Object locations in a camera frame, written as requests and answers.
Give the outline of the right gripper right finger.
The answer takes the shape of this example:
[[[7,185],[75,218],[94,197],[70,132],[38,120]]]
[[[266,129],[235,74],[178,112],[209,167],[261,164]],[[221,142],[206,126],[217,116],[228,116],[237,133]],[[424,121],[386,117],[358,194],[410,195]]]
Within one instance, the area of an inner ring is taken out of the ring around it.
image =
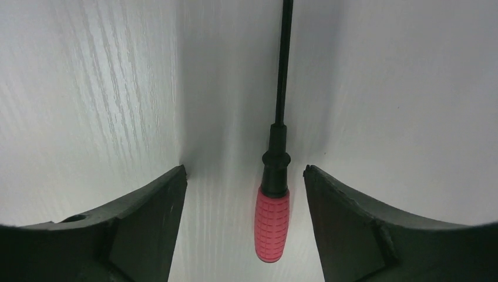
[[[429,219],[309,165],[304,181],[325,281],[496,281],[497,224]]]

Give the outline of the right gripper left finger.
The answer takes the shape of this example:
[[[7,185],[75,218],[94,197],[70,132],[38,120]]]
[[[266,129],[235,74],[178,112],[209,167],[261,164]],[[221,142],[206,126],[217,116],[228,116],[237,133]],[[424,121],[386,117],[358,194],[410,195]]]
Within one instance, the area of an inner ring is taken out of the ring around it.
[[[186,188],[177,166],[62,222],[1,226],[1,280],[167,281]]]

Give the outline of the red handled screwdriver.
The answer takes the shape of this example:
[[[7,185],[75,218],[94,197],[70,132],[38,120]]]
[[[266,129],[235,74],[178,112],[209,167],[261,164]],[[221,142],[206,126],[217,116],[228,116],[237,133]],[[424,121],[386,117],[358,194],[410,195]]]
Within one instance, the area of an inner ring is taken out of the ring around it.
[[[293,6],[292,0],[282,2],[275,121],[270,127],[268,150],[262,156],[263,177],[255,204],[255,253],[265,263],[275,263],[282,257],[290,222],[287,174],[291,157],[284,116]]]

